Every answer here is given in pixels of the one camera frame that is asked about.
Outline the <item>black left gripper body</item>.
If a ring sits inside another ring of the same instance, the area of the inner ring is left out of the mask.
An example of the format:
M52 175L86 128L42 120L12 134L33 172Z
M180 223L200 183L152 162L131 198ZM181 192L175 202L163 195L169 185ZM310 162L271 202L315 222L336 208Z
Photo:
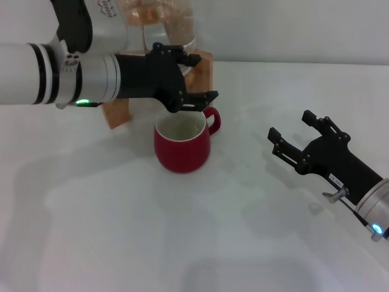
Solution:
M162 54L115 57L120 70L118 99L152 98L171 113L184 109L185 80L173 58Z

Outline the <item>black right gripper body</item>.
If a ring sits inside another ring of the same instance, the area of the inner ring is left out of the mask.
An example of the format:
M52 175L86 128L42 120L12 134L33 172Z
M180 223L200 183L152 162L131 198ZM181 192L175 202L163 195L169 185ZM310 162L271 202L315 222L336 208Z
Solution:
M348 149L350 136L321 136L303 150L307 174L322 176L336 189L346 187L352 204L359 201L383 180Z

